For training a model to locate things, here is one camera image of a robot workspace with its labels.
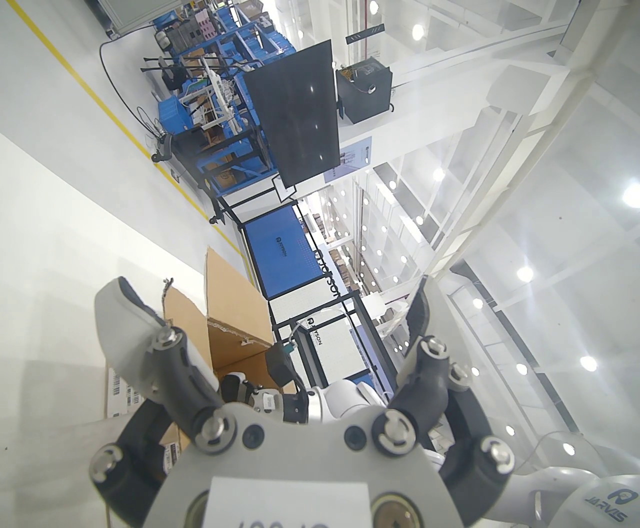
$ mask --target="black monitor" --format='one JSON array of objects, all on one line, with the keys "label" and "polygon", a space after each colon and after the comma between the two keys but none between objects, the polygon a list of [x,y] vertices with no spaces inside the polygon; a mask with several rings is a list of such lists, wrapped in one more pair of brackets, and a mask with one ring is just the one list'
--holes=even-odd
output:
[{"label": "black monitor", "polygon": [[331,41],[244,75],[287,187],[340,165]]}]

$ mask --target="silver bolt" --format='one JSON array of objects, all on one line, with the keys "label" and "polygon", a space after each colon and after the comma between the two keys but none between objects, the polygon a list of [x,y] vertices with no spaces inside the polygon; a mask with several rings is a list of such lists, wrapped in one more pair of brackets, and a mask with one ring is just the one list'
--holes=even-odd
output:
[{"label": "silver bolt", "polygon": [[433,352],[436,356],[444,354],[447,351],[447,345],[445,345],[437,337],[429,338],[429,340],[427,341],[427,345],[429,346],[429,350]]},{"label": "silver bolt", "polygon": [[467,374],[467,371],[457,363],[452,363],[451,369],[449,370],[449,388],[457,392],[463,392],[467,390],[470,385],[471,378]]},{"label": "silver bolt", "polygon": [[500,438],[486,436],[480,444],[480,449],[485,452],[495,463],[495,468],[501,475],[506,475],[513,471],[515,467],[515,456],[511,448]]},{"label": "silver bolt", "polygon": [[168,345],[175,342],[175,337],[175,330],[171,326],[163,326],[158,332],[157,340],[160,344]]},{"label": "silver bolt", "polygon": [[415,445],[415,430],[411,422],[395,409],[387,409],[385,418],[384,432],[378,435],[382,448],[396,456],[409,453]]},{"label": "silver bolt", "polygon": [[469,377],[464,369],[457,363],[453,363],[453,365],[451,365],[451,376],[458,381],[465,380]]},{"label": "silver bolt", "polygon": [[100,448],[89,464],[91,480],[96,484],[102,484],[122,457],[122,450],[115,444],[107,444]]},{"label": "silver bolt", "polygon": [[202,438],[207,442],[219,440],[225,432],[225,420],[219,416],[212,416],[202,424]]},{"label": "silver bolt", "polygon": [[194,443],[202,452],[219,454],[234,442],[236,431],[236,418],[224,408],[216,409],[202,424]]}]

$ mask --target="yellow floor line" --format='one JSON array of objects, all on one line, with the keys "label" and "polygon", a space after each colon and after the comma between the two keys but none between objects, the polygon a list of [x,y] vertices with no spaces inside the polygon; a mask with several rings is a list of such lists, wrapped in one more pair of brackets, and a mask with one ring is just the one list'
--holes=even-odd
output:
[{"label": "yellow floor line", "polygon": [[[91,86],[89,86],[86,83],[86,81],[78,74],[78,72],[74,70],[73,66],[69,63],[69,61],[64,58],[62,53],[58,51],[58,49],[51,43],[51,41],[45,36],[45,34],[40,30],[40,28],[36,26],[35,22],[31,20],[29,15],[27,15],[27,13],[25,13],[25,11],[18,5],[18,2],[16,2],[15,0],[6,0],[6,2],[11,6],[11,8],[15,11],[15,13],[22,19],[22,21],[27,25],[27,27],[33,32],[33,34],[38,37],[38,39],[44,44],[44,46],[58,60],[58,62],[63,65],[64,69],[67,70],[67,72],[69,72],[69,74],[76,80],[76,82],[80,86],[82,86],[82,89],[89,95],[89,97],[91,97],[93,101],[102,109],[102,111],[105,114],[107,114],[109,119],[111,119],[111,121],[115,123],[115,125],[122,131],[122,133],[129,138],[129,141],[131,141],[131,143],[133,143],[138,148],[138,150],[145,155],[147,159],[151,160],[151,155],[149,154],[149,152],[147,152],[146,148],[142,145],[142,143],[140,143],[136,139],[136,137],[128,130],[128,128],[126,128],[126,126],[122,123],[122,121],[120,121],[116,117],[116,115],[109,109],[109,107],[104,103],[104,101],[102,101],[102,99],[98,97],[98,94],[94,92],[93,88],[91,88]],[[158,164],[154,164],[154,165],[160,171],[160,173],[166,178],[166,180],[169,183],[171,183],[171,185],[173,185],[176,189],[178,189],[178,192],[191,204],[191,206],[196,211],[198,211],[205,220],[208,221],[209,217],[202,210],[202,208],[193,201],[193,199],[184,191],[184,189],[180,187],[180,184],[177,181],[175,181],[175,179],[173,179],[173,177],[165,170],[165,168]],[[252,274],[250,272],[251,268],[249,266],[249,262],[244,256],[244,253],[240,251],[240,249],[231,240],[229,240],[227,235],[225,235],[222,232],[222,229],[220,229],[217,225],[214,225],[213,229],[215,229],[220,234],[220,236],[224,238],[224,240],[236,251],[236,253],[242,257],[242,260],[244,261],[244,266],[248,270],[249,280],[255,286],[253,282]]]}]

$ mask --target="metal screw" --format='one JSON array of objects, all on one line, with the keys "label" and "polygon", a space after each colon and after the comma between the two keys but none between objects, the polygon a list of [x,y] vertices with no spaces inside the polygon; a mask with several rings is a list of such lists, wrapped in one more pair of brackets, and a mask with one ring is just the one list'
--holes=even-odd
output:
[{"label": "metal screw", "polygon": [[89,464],[89,476],[96,484],[102,484],[116,464],[122,460],[122,450],[116,444],[107,444],[93,455]]},{"label": "metal screw", "polygon": [[515,467],[515,456],[511,448],[496,436],[486,436],[480,444],[480,449],[485,452],[496,465],[496,471],[500,475],[507,475]]},{"label": "metal screw", "polygon": [[415,430],[400,411],[387,409],[373,422],[374,444],[384,454],[402,456],[415,445]]},{"label": "metal screw", "polygon": [[172,347],[182,338],[181,333],[176,333],[172,326],[163,326],[154,339],[154,348],[156,350],[164,350]]},{"label": "metal screw", "polygon": [[258,424],[247,427],[242,434],[242,443],[247,449],[258,449],[264,441],[264,429]]},{"label": "metal screw", "polygon": [[207,442],[215,442],[225,432],[225,420],[220,416],[212,416],[202,424],[202,438]]},{"label": "metal screw", "polygon": [[236,431],[236,418],[223,408],[216,409],[202,424],[194,443],[207,454],[219,454],[234,442]]},{"label": "metal screw", "polygon": [[362,451],[367,445],[367,435],[358,426],[350,426],[344,432],[344,443],[352,451]]},{"label": "metal screw", "polygon": [[471,385],[471,378],[457,363],[451,364],[451,370],[449,371],[449,388],[462,392],[469,388]]},{"label": "metal screw", "polygon": [[447,345],[434,336],[427,337],[420,342],[420,347],[425,354],[436,358],[446,359],[449,357],[447,353]]}]

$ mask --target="jarvis logo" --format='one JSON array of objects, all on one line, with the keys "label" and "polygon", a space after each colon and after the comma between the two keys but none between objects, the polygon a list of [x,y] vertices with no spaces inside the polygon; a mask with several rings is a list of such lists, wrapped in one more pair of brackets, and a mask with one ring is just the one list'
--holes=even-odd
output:
[{"label": "jarvis logo", "polygon": [[278,243],[278,246],[280,247],[280,251],[282,252],[282,256],[286,257],[287,256],[287,250],[284,248],[284,244],[282,243],[282,239],[280,237],[276,238],[276,242]]},{"label": "jarvis logo", "polygon": [[623,488],[621,490],[617,490],[613,493],[610,493],[607,496],[607,498],[609,500],[615,498],[616,504],[621,505],[621,504],[626,504],[628,502],[631,502],[632,500],[636,500],[638,498],[638,494],[634,490]]},{"label": "jarvis logo", "polygon": [[[628,488],[622,488],[621,490],[616,490],[615,492],[607,495],[607,500],[612,501],[612,499],[615,499],[615,503],[618,506],[627,504],[637,498],[638,494],[634,490],[629,490]],[[618,522],[624,522],[628,517],[626,513],[622,513],[618,508],[614,508],[611,502],[607,502],[606,500],[600,500],[598,497],[592,497],[584,500],[596,508],[600,508],[604,513],[609,515],[609,517]]]}]

